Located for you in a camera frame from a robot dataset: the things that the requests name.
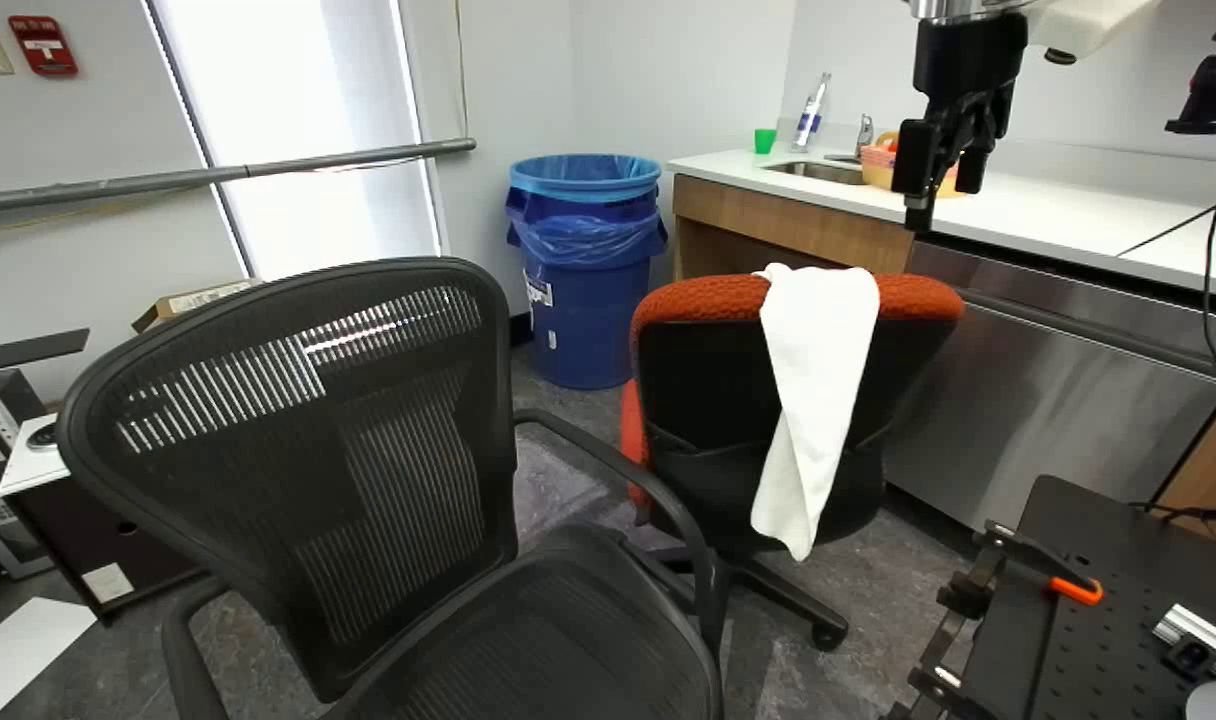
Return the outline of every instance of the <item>blue recycling bin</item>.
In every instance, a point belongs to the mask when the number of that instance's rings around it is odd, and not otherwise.
[[[523,258],[530,360],[561,387],[631,377],[628,333],[664,249],[659,170],[634,155],[536,155],[512,170],[509,239]]]

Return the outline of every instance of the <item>spray bottle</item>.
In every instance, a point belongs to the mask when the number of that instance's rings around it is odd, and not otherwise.
[[[812,137],[820,132],[822,120],[822,103],[829,103],[829,85],[833,71],[820,71],[816,93],[808,96],[802,111],[799,111],[799,128],[794,128],[794,149],[802,153],[812,143]]]

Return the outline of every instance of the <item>red office chair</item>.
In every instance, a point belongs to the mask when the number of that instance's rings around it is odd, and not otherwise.
[[[780,549],[748,524],[780,416],[761,333],[762,291],[761,276],[698,276],[645,297],[631,319],[634,379],[620,397],[620,450],[672,486],[727,561],[732,579],[799,613],[812,621],[812,641],[834,647],[849,621],[755,563],[755,554]],[[881,511],[881,441],[959,317],[964,302],[948,286],[881,276],[881,319],[820,541],[840,541]],[[667,529],[645,487],[631,492],[631,504]]]

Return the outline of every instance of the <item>mesh chair backrest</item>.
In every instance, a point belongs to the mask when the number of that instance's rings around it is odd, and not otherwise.
[[[515,558],[503,297],[458,260],[247,289],[92,366],[61,453],[247,597],[332,702]]]

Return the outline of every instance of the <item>bottle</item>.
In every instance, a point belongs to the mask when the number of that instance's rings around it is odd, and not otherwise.
[[[808,96],[799,123],[794,123],[794,149],[802,153],[812,137],[820,132],[822,102],[829,102],[833,71],[820,71],[816,93]]]
[[[858,153],[875,143],[875,120],[858,116],[856,139],[851,139],[851,160],[858,164]]]

